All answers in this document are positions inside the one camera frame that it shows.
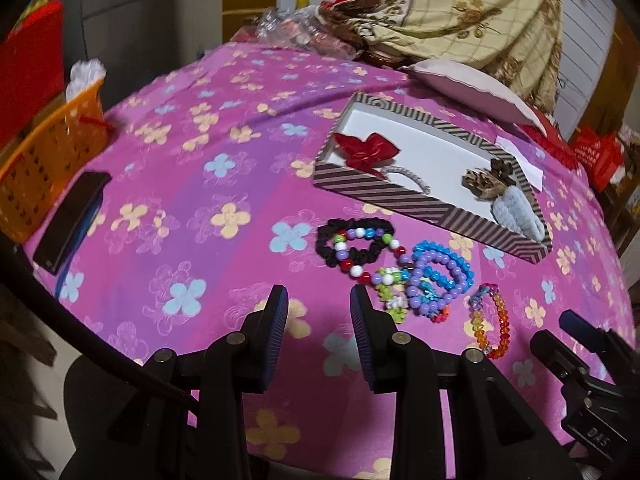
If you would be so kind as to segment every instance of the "white plank wall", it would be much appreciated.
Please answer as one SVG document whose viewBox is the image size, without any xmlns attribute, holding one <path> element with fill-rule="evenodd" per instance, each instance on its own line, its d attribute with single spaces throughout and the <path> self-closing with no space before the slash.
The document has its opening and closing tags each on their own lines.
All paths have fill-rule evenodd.
<svg viewBox="0 0 640 480">
<path fill-rule="evenodd" d="M 318 4 L 321 0 L 311 0 Z M 296 0 L 278 0 L 281 9 L 293 9 Z M 587 107 L 609 51 L 616 19 L 611 0 L 562 0 L 564 47 L 555 117 L 568 138 Z"/>
</svg>

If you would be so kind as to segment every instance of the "gray fluffy scrunchie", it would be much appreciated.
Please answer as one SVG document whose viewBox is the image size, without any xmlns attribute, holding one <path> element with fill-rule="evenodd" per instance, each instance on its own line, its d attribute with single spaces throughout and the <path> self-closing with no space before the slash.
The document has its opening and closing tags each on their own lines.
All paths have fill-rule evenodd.
<svg viewBox="0 0 640 480">
<path fill-rule="evenodd" d="M 509 186 L 502 196 L 495 199 L 492 211 L 501 226 L 530 240 L 541 242 L 544 239 L 545 227 L 520 188 Z"/>
</svg>

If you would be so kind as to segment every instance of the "metal screw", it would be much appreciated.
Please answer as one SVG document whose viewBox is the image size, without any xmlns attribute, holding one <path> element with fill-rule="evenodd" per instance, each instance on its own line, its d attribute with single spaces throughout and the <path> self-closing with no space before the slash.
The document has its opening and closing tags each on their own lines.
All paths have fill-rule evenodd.
<svg viewBox="0 0 640 480">
<path fill-rule="evenodd" d="M 399 345 L 406 345 L 409 341 L 411 341 L 411 336 L 408 335 L 407 332 L 395 332 L 391 339 L 394 343 L 398 343 Z"/>
<path fill-rule="evenodd" d="M 164 363 L 171 359 L 171 354 L 172 352 L 168 348 L 161 348 L 159 350 L 156 350 L 156 352 L 154 353 L 154 359 L 159 363 Z"/>
<path fill-rule="evenodd" d="M 482 359 L 484 359 L 484 354 L 477 348 L 470 348 L 465 352 L 465 357 L 472 363 L 479 363 L 480 361 L 482 361 Z"/>
<path fill-rule="evenodd" d="M 246 336 L 242 332 L 232 332 L 226 336 L 226 342 L 230 345 L 241 345 L 246 341 Z"/>
</svg>

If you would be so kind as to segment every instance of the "floral fabric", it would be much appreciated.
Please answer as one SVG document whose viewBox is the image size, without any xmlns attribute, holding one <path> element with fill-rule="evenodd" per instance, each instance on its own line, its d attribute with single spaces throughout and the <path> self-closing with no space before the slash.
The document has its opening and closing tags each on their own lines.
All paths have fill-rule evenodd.
<svg viewBox="0 0 640 480">
<path fill-rule="evenodd" d="M 315 188 L 318 149 L 357 89 L 419 107 L 489 141 L 498 134 L 512 139 L 545 171 L 538 202 L 554 252 L 534 266 Z M 289 317 L 274 381 L 265 395 L 244 399 L 251 452 L 333 476 L 388 477 L 395 397 L 368 390 L 350 321 L 353 281 L 325 267 L 314 251 L 316 229 L 329 218 L 382 216 L 405 246 L 433 240 L 459 251 L 476 283 L 498 283 L 513 343 L 497 367 L 562 442 L 568 435 L 560 428 L 560 384 L 530 354 L 532 334 L 548 328 L 597 377 L 606 375 L 600 362 L 560 332 L 559 314 L 573 308 L 632 341 L 629 297 L 585 176 L 402 73 L 227 44 L 156 79 L 110 110 L 108 120 L 120 125 L 118 137 L 87 169 L 109 171 L 113 181 L 60 301 L 142 363 L 159 348 L 206 348 L 264 308 L 273 283 L 285 285 Z M 43 230 L 27 243 L 29 254 Z M 392 264 L 387 251 L 375 267 Z M 52 276 L 34 272 L 54 290 Z M 374 291 L 370 296 L 379 306 Z M 486 318 L 491 340 L 498 326 L 492 306 Z M 447 322 L 409 314 L 402 329 L 456 354 L 476 344 L 464 298 L 450 306 Z"/>
</svg>

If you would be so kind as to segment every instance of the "black scrunchie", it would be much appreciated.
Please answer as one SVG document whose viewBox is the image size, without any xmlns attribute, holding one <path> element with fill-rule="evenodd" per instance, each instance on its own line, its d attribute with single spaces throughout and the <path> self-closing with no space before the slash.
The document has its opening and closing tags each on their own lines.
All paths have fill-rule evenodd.
<svg viewBox="0 0 640 480">
<path fill-rule="evenodd" d="M 355 218 L 349 220 L 331 218 L 326 225 L 318 228 L 318 240 L 316 241 L 316 253 L 320 255 L 329 267 L 337 266 L 340 264 L 340 261 L 335 257 L 334 248 L 327 247 L 327 242 L 340 231 L 348 231 L 349 229 L 357 229 L 358 227 L 362 227 L 363 229 L 382 228 L 385 230 L 385 233 L 389 233 L 392 236 L 396 232 L 391 222 L 389 220 L 383 220 L 382 218 L 363 218 L 361 220 L 356 220 Z M 350 248 L 349 257 L 354 265 L 363 266 L 365 264 L 372 264 L 378 259 L 382 249 L 385 247 L 386 244 L 382 240 L 374 238 L 369 245 L 369 249 Z"/>
</svg>

